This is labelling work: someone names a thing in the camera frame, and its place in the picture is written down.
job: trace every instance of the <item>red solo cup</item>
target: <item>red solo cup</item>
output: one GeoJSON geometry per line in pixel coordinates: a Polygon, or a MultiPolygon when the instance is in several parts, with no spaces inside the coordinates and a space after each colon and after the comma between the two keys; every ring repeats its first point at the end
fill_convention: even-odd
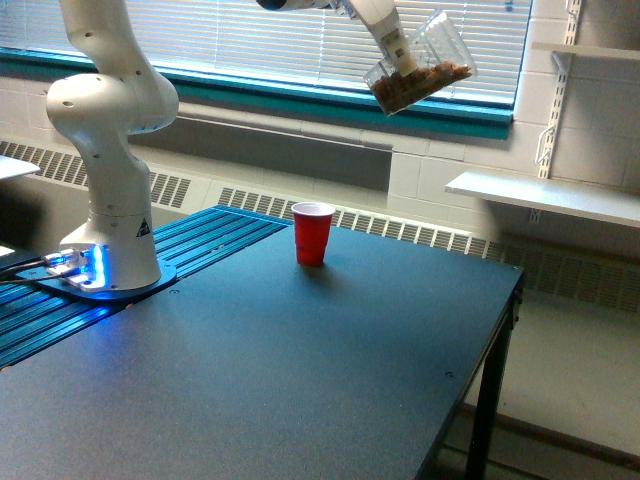
{"type": "Polygon", "coordinates": [[[295,220],[298,263],[319,267],[329,242],[331,217],[336,209],[326,203],[303,202],[291,207],[295,220]]]}

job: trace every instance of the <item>brown granular material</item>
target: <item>brown granular material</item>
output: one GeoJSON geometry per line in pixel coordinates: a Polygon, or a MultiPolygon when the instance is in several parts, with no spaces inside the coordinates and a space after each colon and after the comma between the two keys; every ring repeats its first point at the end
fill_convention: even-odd
{"type": "Polygon", "coordinates": [[[391,115],[470,76],[468,66],[442,62],[433,68],[418,68],[406,77],[397,72],[383,77],[371,86],[371,91],[384,113],[391,115]]]}

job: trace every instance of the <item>clear plastic cup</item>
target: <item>clear plastic cup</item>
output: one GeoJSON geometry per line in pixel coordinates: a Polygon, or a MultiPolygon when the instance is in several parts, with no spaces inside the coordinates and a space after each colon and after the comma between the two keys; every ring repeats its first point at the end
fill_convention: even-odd
{"type": "Polygon", "coordinates": [[[393,115],[438,90],[476,75],[476,65],[453,22],[435,12],[408,36],[418,68],[402,76],[388,60],[376,64],[364,79],[382,111],[393,115]]]}
{"type": "Polygon", "coordinates": [[[336,209],[326,203],[303,202],[291,207],[295,222],[296,257],[300,265],[319,267],[329,242],[336,209]]]}

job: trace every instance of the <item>black cable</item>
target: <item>black cable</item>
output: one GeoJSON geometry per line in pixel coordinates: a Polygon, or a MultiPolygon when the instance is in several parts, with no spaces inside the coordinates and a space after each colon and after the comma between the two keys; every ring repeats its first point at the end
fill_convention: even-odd
{"type": "Polygon", "coordinates": [[[61,273],[59,275],[49,275],[47,277],[38,277],[38,278],[26,278],[26,279],[17,279],[17,280],[2,280],[0,281],[0,285],[13,285],[13,284],[23,284],[23,283],[33,283],[33,282],[41,282],[43,280],[54,280],[56,278],[64,278],[69,277],[68,273],[61,273]]]}
{"type": "Polygon", "coordinates": [[[33,283],[33,282],[42,282],[44,280],[55,280],[56,278],[65,278],[65,277],[73,277],[74,275],[79,275],[80,269],[74,268],[73,270],[69,270],[64,273],[59,273],[57,275],[48,275],[46,277],[37,277],[37,278],[19,278],[16,280],[3,280],[0,281],[0,285],[15,285],[15,284],[25,284],[25,283],[33,283]]]}
{"type": "Polygon", "coordinates": [[[7,275],[13,275],[15,273],[21,272],[23,270],[28,270],[30,268],[41,267],[44,265],[44,260],[36,260],[34,262],[22,263],[20,265],[14,265],[13,267],[5,268],[4,270],[0,270],[0,277],[6,277],[7,275]]]}

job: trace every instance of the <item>table leg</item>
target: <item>table leg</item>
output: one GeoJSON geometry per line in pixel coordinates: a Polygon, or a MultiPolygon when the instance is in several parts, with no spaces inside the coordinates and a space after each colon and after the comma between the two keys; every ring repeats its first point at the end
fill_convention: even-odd
{"type": "Polygon", "coordinates": [[[491,346],[491,350],[484,362],[471,446],[469,447],[469,457],[467,459],[466,480],[481,480],[484,478],[491,435],[498,413],[498,401],[500,399],[504,368],[507,362],[514,315],[514,309],[509,308],[498,337],[491,346]]]}

